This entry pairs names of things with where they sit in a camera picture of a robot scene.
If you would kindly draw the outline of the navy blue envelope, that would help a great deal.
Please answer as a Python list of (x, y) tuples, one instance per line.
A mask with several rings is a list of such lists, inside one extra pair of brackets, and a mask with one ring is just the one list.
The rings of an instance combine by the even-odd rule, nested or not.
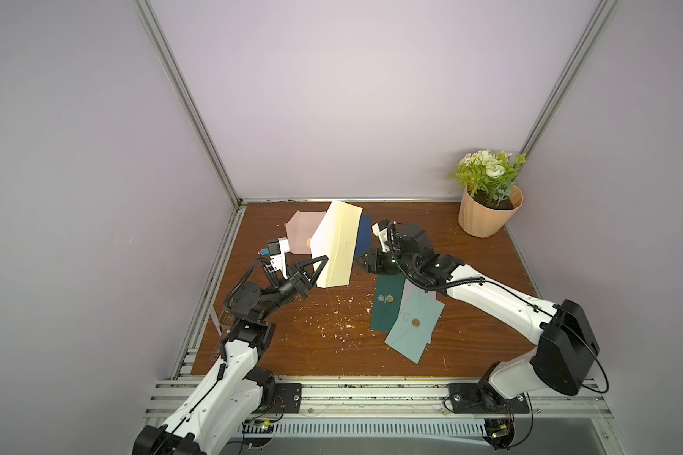
[(372, 237), (371, 216), (370, 215), (362, 215), (360, 217), (360, 224), (358, 226), (358, 233), (357, 233), (357, 238), (356, 238), (354, 258), (359, 257), (364, 252), (366, 252), (366, 250), (368, 250), (368, 248), (370, 248), (371, 237)]

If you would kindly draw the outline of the cream yellow envelope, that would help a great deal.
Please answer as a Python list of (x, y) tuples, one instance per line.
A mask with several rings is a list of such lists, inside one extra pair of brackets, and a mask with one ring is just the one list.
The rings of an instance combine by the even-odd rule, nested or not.
[(348, 286), (351, 279), (362, 208), (342, 201), (332, 201), (319, 227), (309, 239), (314, 258), (327, 257), (317, 286)]

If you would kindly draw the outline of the pink envelope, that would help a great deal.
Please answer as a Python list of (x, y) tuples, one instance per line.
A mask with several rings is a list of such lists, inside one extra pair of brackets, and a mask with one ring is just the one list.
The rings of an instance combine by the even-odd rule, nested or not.
[(297, 210), (286, 222), (286, 238), (293, 254), (311, 254), (309, 241), (323, 221), (325, 212)]

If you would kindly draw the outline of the teal envelope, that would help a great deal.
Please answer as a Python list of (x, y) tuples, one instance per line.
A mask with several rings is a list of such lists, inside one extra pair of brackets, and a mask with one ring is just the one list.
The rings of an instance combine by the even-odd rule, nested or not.
[(414, 291), (386, 337), (385, 344), (419, 364), (423, 352), (432, 341), (434, 328), (443, 309), (444, 304), (436, 299), (436, 293)]

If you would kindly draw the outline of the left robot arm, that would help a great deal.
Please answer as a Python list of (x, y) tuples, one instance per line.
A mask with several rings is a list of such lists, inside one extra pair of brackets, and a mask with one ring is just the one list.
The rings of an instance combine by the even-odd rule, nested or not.
[(138, 434), (134, 454), (218, 454), (254, 411), (269, 410), (275, 376), (258, 362), (269, 349), (275, 325), (267, 317), (320, 284), (325, 255), (288, 266), (286, 278), (271, 270), (271, 260), (256, 258), (227, 295), (223, 306), (233, 315), (219, 358), (190, 396), (158, 426)]

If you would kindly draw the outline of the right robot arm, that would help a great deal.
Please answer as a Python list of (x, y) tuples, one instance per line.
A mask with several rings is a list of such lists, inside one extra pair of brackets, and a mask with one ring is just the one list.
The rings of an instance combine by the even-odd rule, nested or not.
[(455, 256), (435, 252), (417, 225), (382, 220), (372, 232), (379, 246), (356, 257), (362, 270), (400, 275), (423, 291), (468, 303), (533, 344), (525, 354), (489, 367), (475, 386), (474, 405), (505, 413), (510, 401), (528, 392), (550, 389), (575, 396), (585, 388), (591, 368), (600, 363), (600, 347), (578, 303), (552, 303), (505, 286)]

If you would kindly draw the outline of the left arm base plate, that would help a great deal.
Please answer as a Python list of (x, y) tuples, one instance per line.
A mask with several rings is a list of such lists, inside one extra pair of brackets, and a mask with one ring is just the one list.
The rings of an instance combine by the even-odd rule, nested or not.
[(303, 385), (298, 382), (276, 383), (272, 389), (265, 389), (255, 414), (299, 413)]

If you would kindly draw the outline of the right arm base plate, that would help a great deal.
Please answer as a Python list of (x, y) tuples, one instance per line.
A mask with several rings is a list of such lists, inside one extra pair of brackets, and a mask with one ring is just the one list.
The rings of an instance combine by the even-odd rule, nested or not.
[(529, 402), (522, 396), (506, 399), (488, 385), (454, 382), (448, 385), (453, 413), (527, 414)]

